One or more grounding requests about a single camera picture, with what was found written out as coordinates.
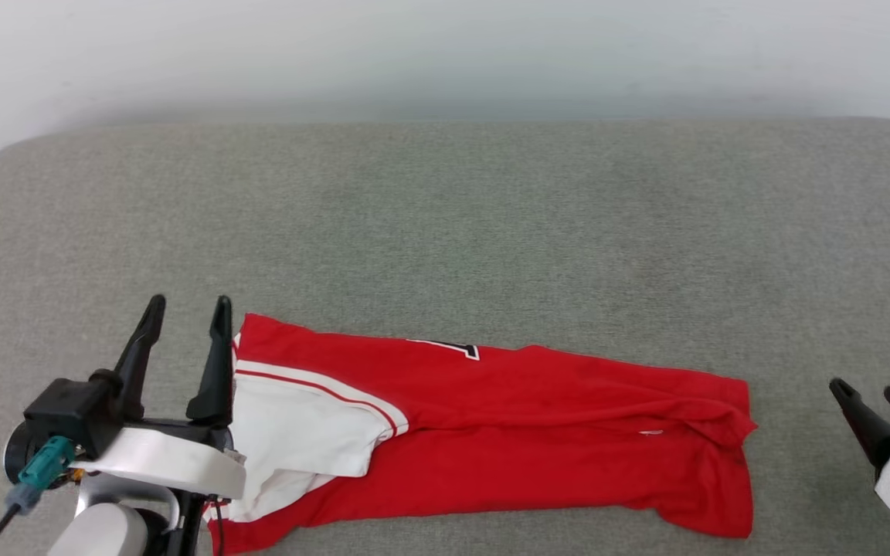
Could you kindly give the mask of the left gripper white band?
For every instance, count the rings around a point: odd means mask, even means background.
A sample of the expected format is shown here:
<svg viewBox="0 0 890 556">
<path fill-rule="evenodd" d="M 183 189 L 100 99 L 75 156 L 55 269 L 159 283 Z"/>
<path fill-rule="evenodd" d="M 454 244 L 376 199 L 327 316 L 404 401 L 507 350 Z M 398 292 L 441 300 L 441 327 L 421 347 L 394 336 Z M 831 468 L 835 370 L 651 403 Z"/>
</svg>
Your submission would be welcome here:
<svg viewBox="0 0 890 556">
<path fill-rule="evenodd" d="M 117 408 L 126 422 L 144 418 L 141 396 L 151 349 L 159 341 L 166 298 L 154 295 L 114 369 L 121 378 Z M 209 325 L 209 354 L 198 393 L 185 415 L 194 425 L 228 426 L 233 420 L 233 307 L 219 296 Z M 74 469 L 100 472 L 152 485 L 243 499 L 245 457 L 234 450 L 227 427 L 176 427 L 163 432 L 154 427 L 124 427 L 95 459 L 78 459 Z"/>
</svg>

